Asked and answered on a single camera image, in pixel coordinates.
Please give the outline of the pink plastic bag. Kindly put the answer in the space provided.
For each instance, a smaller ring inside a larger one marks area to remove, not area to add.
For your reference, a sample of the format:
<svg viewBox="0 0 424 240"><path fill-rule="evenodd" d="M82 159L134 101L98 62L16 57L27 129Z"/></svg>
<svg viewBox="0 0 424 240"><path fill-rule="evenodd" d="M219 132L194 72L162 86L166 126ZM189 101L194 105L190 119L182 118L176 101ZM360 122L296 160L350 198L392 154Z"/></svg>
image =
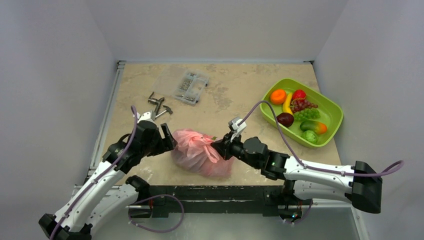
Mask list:
<svg viewBox="0 0 424 240"><path fill-rule="evenodd" d="M224 160L212 147L216 137L189 128L175 130L172 137L176 146L171 151L173 163L178 167L204 177L228 178L234 158Z"/></svg>

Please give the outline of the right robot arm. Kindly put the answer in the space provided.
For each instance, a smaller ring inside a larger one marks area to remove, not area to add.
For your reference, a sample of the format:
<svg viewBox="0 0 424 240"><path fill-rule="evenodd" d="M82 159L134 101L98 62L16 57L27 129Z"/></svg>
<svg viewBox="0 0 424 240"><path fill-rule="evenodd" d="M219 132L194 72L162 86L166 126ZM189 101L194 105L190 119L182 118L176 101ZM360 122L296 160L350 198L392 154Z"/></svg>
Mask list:
<svg viewBox="0 0 424 240"><path fill-rule="evenodd" d="M270 150L257 137L241 141L228 136L211 143L224 159L232 157L260 170L270 180L284 180L289 185L280 196L288 204L296 200L328 199L350 203L354 208L371 214L381 212L383 180L366 162L354 165L329 165L297 161L294 156Z"/></svg>

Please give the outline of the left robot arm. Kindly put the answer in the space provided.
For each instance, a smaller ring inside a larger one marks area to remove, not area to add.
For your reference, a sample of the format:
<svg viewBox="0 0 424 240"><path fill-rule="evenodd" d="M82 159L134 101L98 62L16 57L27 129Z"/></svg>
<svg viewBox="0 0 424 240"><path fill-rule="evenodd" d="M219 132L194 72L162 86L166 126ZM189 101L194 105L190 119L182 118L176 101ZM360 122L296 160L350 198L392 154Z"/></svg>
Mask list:
<svg viewBox="0 0 424 240"><path fill-rule="evenodd" d="M176 140L163 123L139 119L132 132L110 145L91 177L69 202L53 214L46 213L38 221L50 240L90 240L95 230L117 212L131 204L152 202L150 185L136 175L110 196L107 193L142 158L175 149Z"/></svg>

